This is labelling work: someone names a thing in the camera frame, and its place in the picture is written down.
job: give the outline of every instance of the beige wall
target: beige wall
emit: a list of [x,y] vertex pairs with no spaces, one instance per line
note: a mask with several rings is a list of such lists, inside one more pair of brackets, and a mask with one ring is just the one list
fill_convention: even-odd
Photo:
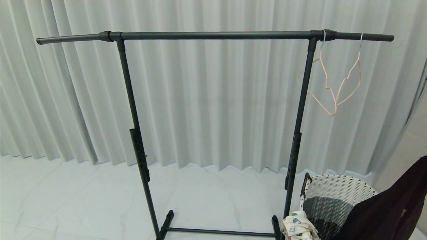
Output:
[[[380,175],[375,188],[379,191],[389,188],[412,164],[424,155],[427,155],[427,96],[422,98],[402,140]],[[418,228],[427,233],[427,201],[418,221]]]

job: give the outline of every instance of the rose gold wire hanger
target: rose gold wire hanger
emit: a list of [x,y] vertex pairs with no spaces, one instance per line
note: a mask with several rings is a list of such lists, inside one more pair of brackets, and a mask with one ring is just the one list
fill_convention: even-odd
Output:
[[[319,53],[319,57],[316,59],[316,60],[314,60],[313,61],[313,65],[314,65],[314,63],[316,63],[317,61],[320,61],[320,64],[322,65],[322,69],[323,69],[323,72],[325,73],[325,78],[326,78],[326,80],[325,80],[325,88],[326,89],[328,89],[329,91],[330,91],[330,94],[332,95],[332,98],[333,98],[333,103],[334,103],[334,112],[333,113],[330,113],[327,109],[326,109],[326,107],[325,106],[323,106],[323,104],[321,104],[320,103],[320,101],[317,99],[317,97],[311,92],[311,91],[307,91],[308,93],[310,93],[310,95],[311,96],[313,96],[313,98],[318,102],[318,104],[330,115],[330,116],[335,116],[335,114],[336,114],[336,112],[337,112],[337,108],[338,108],[338,106],[340,105],[340,104],[342,104],[342,103],[344,103],[345,101],[347,101],[347,99],[349,99],[354,93],[355,93],[355,91],[358,89],[358,87],[360,86],[360,82],[362,81],[362,71],[361,71],[361,67],[360,67],[360,50],[361,50],[361,48],[362,48],[362,38],[363,38],[363,33],[361,34],[361,36],[360,36],[360,46],[359,46],[359,53],[357,54],[357,59],[356,59],[356,61],[354,62],[354,64],[353,64],[353,66],[351,67],[351,69],[350,69],[350,71],[348,72],[348,75],[347,75],[347,77],[346,78],[344,78],[343,80],[342,80],[342,82],[341,82],[341,85],[339,86],[339,89],[338,89],[338,93],[337,93],[337,95],[336,95],[336,97],[335,97],[335,95],[334,95],[334,93],[333,93],[333,91],[332,91],[332,89],[330,88],[330,87],[328,87],[328,74],[326,73],[326,69],[325,69],[325,66],[323,65],[323,60],[322,60],[322,47],[323,47],[323,44],[325,43],[325,40],[326,40],[326,32],[325,32],[325,30],[323,30],[323,42],[322,42],[322,45],[320,46],[320,53]],[[338,98],[339,98],[339,94],[341,93],[341,89],[342,89],[342,86],[344,85],[344,82],[345,81],[347,81],[349,78],[350,78],[350,75],[351,75],[351,72],[353,71],[353,69],[354,69],[354,67],[355,66],[358,66],[358,68],[359,68],[359,82],[358,82],[358,84],[357,84],[357,87],[353,90],[353,92],[348,96],[348,97],[346,97],[346,99],[344,99],[343,101],[341,101],[341,102],[339,102],[339,103],[337,103],[337,101],[338,101]],[[297,81],[298,81],[298,83],[300,84],[300,85],[302,85],[301,84],[301,82],[299,81],[299,78],[300,78],[300,76],[301,76],[301,74],[303,73],[303,71],[302,72],[300,72],[300,74],[298,75],[298,77],[297,77]]]

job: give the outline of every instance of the floor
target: floor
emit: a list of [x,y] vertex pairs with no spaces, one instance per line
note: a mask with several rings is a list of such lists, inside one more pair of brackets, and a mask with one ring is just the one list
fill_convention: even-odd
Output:
[[[0,169],[2,240],[155,239],[135,165],[3,156]],[[149,169],[159,225],[172,209],[173,227],[272,233],[271,217],[283,214],[285,169],[279,174],[175,164]],[[302,177],[296,179],[296,198]],[[170,232],[166,239],[258,238]],[[411,240],[427,237],[416,230]]]

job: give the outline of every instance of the white woven basket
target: white woven basket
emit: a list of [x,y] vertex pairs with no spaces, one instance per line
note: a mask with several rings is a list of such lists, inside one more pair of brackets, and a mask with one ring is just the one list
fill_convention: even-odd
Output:
[[345,175],[306,173],[300,208],[319,231],[322,240],[336,235],[353,207],[377,192],[360,179]]

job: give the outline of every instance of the curtain fold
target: curtain fold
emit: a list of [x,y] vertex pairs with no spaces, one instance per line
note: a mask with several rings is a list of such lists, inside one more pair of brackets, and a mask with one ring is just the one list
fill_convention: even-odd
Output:
[[[427,3],[415,1],[0,2],[0,153],[135,164],[116,44],[39,46],[37,37],[166,31],[308,31],[395,35],[362,42],[362,82],[330,117],[307,96],[298,170],[378,173],[425,87]],[[307,41],[126,41],[149,163],[287,167]],[[320,49],[319,42],[315,58]],[[325,42],[334,92],[359,41]],[[309,89],[333,101],[315,64]],[[356,87],[357,71],[342,96]]]

